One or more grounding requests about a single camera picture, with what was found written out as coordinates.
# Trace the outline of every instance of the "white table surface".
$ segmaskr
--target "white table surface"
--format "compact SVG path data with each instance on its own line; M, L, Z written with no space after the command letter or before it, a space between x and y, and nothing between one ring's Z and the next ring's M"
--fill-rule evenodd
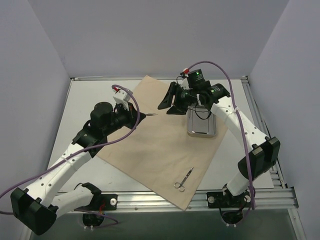
M169 83L173 80L162 80ZM140 80L88 80L73 81L70 87L65 109L55 139L49 166L62 155L66 147L82 129L84 123L90 119L90 112L98 102L110 102L113 99L112 84L118 84L133 90ZM211 84L221 83L229 90L227 80L210 80ZM237 106L252 121L252 115L239 79L232 80L233 91ZM238 169L238 161L245 155L243 145L239 144L233 134L228 130L217 150L214 158L204 175L198 190L220 190ZM149 191L141 183L122 173L98 157L94 157L83 165L61 188L61 192L72 191L78 183L90 182L100 188L103 192L139 192ZM254 181L256 189L273 188L269 172L261 175Z

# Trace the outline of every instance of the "paper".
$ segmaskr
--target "paper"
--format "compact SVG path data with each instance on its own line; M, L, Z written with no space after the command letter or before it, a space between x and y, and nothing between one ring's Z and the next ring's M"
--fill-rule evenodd
M169 88L146 76L133 90L140 111L147 116L137 129L123 141L104 147L98 156L131 178L140 182L178 208L185 210L203 179L227 127L216 118L217 133L212 138L191 137L187 133L186 115L167 115L158 110ZM116 140L126 133L126 127L108 136ZM174 187L194 167L183 186Z

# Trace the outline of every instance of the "black bracket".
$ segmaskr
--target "black bracket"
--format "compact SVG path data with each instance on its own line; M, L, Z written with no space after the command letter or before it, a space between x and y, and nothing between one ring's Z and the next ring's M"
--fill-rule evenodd
M248 191L239 196L232 196L226 187L220 192L207 192L207 203L210 209L219 209L223 221L227 224L237 224L244 215L243 209L250 204L250 194ZM228 208L235 208L237 210L224 210Z
M226 209L241 208L248 204L250 193L245 191L239 196L232 196L229 191L212 191L206 193L208 208L210 209Z
M276 137L266 137L264 143L259 146L254 144L252 147L253 150L249 152L249 159L252 179L255 180L276 164L280 142ZM246 157L243 157L243 159L238 162L238 169L246 179L249 179Z
M100 194L95 201L81 209L88 211L114 211L117 210L118 195L113 193Z
M27 194L29 190L16 188L10 195L13 215L36 235L44 234L55 223L57 206L41 204L41 199L34 200Z
M90 203L88 206L84 206L81 209L88 211L114 211L117 210L118 195L117 194L100 194L96 201ZM98 227L104 221L103 216L95 214L84 213L82 215L82 222L85 226Z

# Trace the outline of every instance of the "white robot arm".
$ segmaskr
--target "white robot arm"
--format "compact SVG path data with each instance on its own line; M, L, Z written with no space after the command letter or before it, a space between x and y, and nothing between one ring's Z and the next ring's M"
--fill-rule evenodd
M102 149L100 145L108 143L108 135L122 127L135 127L138 112L128 102L130 97L125 91L116 91L113 97L115 108L109 102L99 102L94 106L90 120L56 161L56 168L24 190L16 188L11 193L13 215L37 235L45 233L63 214L79 207L99 204L101 190L91 183L84 183L68 193L57 193L79 168ZM139 123L145 117L140 112Z
M212 114L223 120L224 124L243 145L241 125L237 116L238 111L247 143L250 159L252 180L268 171L276 164L280 142L276 137L269 138L261 132L239 109L233 108L230 93L221 84L211 86L205 80L201 69L182 75L182 84L172 82L158 109L170 108L166 113L170 115L185 115L191 105L202 105ZM238 173L223 188L226 202L245 193L249 186L249 174L246 158L238 163Z

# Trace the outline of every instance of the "surgical scissors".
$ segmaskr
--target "surgical scissors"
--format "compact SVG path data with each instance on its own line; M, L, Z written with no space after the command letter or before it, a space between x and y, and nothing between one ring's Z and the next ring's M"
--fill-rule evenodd
M179 189L180 192L184 192L184 191L186 190L186 188L184 187L184 183L185 183L185 181L187 180L187 178L189 177L189 175L191 174L191 172L192 172L193 169L194 169L194 167L192 167L192 168L188 171L188 173L185 175L185 177L184 177L184 179L182 180L181 183L180 183L180 182L176 182L176 183L174 184L174 187L175 187L176 189Z

